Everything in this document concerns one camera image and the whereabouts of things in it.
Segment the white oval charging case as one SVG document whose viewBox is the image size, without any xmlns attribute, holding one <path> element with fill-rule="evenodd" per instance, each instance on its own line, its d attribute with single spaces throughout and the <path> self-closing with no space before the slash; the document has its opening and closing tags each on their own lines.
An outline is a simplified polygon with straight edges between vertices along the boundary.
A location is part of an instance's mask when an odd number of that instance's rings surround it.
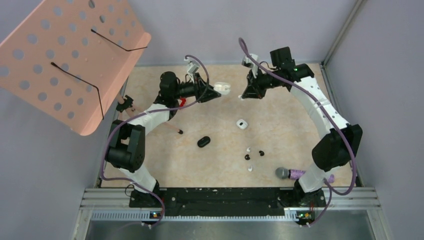
<svg viewBox="0 0 424 240">
<path fill-rule="evenodd" d="M 221 95 L 228 95 L 231 92 L 231 85 L 227 82 L 215 82 L 213 90 Z"/>
</svg>

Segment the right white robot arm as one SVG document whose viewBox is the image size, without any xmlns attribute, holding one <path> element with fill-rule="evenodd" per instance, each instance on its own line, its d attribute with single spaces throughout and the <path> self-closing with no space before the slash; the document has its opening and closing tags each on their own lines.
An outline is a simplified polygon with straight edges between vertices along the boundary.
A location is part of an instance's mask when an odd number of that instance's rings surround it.
<svg viewBox="0 0 424 240">
<path fill-rule="evenodd" d="M 293 200 L 299 206 L 307 206 L 314 192 L 327 185 L 331 192 L 348 195 L 357 177 L 356 155 L 363 130 L 359 124 L 351 124 L 343 118 L 322 92 L 311 68 L 296 64 L 288 46 L 270 52 L 272 69 L 262 66 L 258 56 L 249 53 L 243 41 L 240 47 L 245 56 L 242 65 L 249 68 L 247 86 L 241 99 L 263 99 L 267 90 L 286 88 L 304 107 L 313 121 L 320 141 L 312 149 L 313 164 L 296 181 Z M 351 162 L 352 177 L 348 189 L 340 192 L 332 187 L 328 178 L 333 170 Z"/>
</svg>

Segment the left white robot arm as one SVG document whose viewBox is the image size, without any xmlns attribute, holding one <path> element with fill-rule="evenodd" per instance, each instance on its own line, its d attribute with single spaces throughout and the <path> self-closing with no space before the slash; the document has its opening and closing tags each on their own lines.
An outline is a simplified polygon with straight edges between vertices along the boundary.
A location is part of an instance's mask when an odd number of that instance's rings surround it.
<svg viewBox="0 0 424 240">
<path fill-rule="evenodd" d="M 221 97 L 217 86 L 203 80 L 199 73 L 190 73 L 190 80 L 181 82 L 172 71 L 159 77 L 159 92 L 153 104 L 145 111 L 128 120 L 115 120 L 108 137 L 103 159 L 124 173 L 123 180 L 141 192 L 141 200 L 149 207 L 160 202 L 155 190 L 158 181 L 144 165 L 146 136 L 156 127 L 171 120 L 182 109 L 180 100 L 194 97 L 196 103 L 205 103 Z"/>
</svg>

